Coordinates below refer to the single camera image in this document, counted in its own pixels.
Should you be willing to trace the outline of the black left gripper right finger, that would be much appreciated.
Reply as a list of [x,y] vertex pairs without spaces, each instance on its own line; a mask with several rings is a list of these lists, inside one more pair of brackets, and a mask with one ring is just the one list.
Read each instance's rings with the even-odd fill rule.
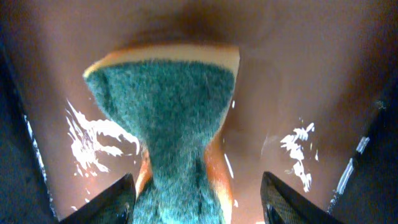
[[268,224],[341,224],[271,172],[262,175],[260,195]]

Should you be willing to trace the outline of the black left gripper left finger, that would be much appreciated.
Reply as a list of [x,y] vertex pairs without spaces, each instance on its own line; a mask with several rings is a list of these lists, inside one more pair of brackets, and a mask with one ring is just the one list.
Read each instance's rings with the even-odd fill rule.
[[134,179],[127,173],[60,224],[131,223],[135,202]]

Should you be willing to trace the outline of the green and orange sponge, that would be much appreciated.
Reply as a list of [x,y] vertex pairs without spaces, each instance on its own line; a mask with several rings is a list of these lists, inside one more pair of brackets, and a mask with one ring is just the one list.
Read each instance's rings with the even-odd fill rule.
[[233,45],[155,44],[118,50],[85,70],[98,107],[143,147],[131,223],[231,221],[220,132],[239,60]]

